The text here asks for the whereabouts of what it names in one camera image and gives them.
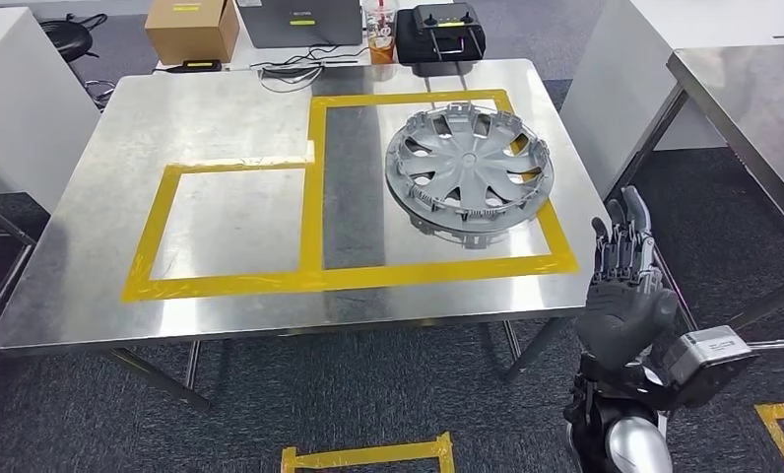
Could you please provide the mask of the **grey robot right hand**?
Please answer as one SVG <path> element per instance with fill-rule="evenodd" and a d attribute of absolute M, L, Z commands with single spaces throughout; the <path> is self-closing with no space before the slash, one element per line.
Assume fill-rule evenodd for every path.
<path fill-rule="evenodd" d="M 651 215 L 635 186 L 606 204 L 610 221 L 595 217 L 595 267 L 585 313 L 575 330 L 585 352 L 604 368 L 634 361 L 673 325 L 678 296 L 655 261 Z"/>

